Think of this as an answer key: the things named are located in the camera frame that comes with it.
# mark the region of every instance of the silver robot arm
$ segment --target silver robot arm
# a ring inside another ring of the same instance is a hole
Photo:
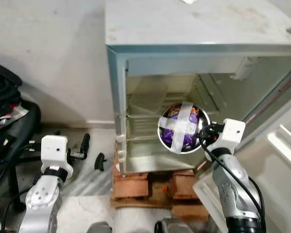
[[[26,214],[19,233],[55,233],[62,186],[73,168],[67,162],[67,138],[48,135],[41,141],[43,175],[26,196]]]
[[[209,133],[212,142],[207,149],[207,159],[212,161],[212,177],[219,190],[222,210],[226,218],[229,233],[264,233],[266,232],[264,213],[261,216],[255,204],[240,184],[214,159],[214,156],[224,164],[243,185],[248,189],[261,208],[261,195],[255,185],[249,180],[247,172],[233,155],[239,145],[245,123],[232,119],[225,119],[224,125],[213,127]]]

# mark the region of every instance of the marble floor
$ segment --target marble floor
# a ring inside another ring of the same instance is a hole
[[[39,140],[43,135],[52,134],[58,129],[44,129],[35,136]],[[68,137],[68,146],[72,150],[79,148],[84,133],[91,136],[90,149],[85,161],[77,161],[74,165],[73,177],[65,183],[63,204],[58,213],[57,233],[86,233],[92,223],[107,221],[116,233],[152,233],[156,221],[170,216],[169,210],[147,208],[110,207],[112,160],[114,154],[113,129],[59,129],[61,135]],[[107,162],[104,171],[94,170],[97,155],[105,154]],[[41,163],[33,162],[17,167],[20,190],[31,185],[36,174],[40,174]],[[7,183],[0,187],[0,220],[9,195]],[[7,229],[17,231],[24,213],[16,214],[12,209],[7,219]],[[202,231],[204,225],[197,224],[196,233]]]

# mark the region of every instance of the black chair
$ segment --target black chair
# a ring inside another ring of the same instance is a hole
[[[15,86],[22,85],[22,80],[0,65],[0,77],[5,79],[5,82],[10,82]],[[41,127],[41,111],[37,104],[20,99],[21,106],[28,110],[28,113],[21,119],[13,122],[11,125],[0,129],[0,137],[9,135],[13,138],[9,149],[0,158],[0,174],[9,165],[8,182],[11,196],[15,196],[18,192],[18,181],[15,166],[17,160],[25,150],[26,145],[31,140],[34,133]],[[14,210],[22,212],[26,209],[20,198],[13,203]]]

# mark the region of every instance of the metal bowl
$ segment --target metal bowl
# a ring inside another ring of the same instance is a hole
[[[196,138],[196,142],[195,142],[195,145],[192,149],[190,150],[185,150],[184,148],[182,148],[182,151],[180,154],[189,154],[189,153],[193,153],[195,151],[197,151],[201,145],[199,143],[199,140],[198,140],[198,134],[200,132],[201,129],[203,129],[204,127],[210,125],[210,119],[207,115],[207,113],[200,107],[196,106],[196,105],[193,105],[194,108],[198,109],[199,111],[199,114],[198,114],[198,121],[197,121],[197,128],[195,130],[195,133],[194,133],[194,136]],[[163,113],[162,113],[162,117],[167,117],[168,118],[168,112],[169,112],[169,109],[167,108]],[[160,142],[163,144],[163,146],[168,149],[170,151],[170,147],[171,145],[169,144],[166,144],[163,140],[162,140],[162,132],[165,130],[164,128],[161,128],[160,126],[160,120],[158,122],[158,127],[157,127],[157,134],[158,134],[158,137],[160,139]]]

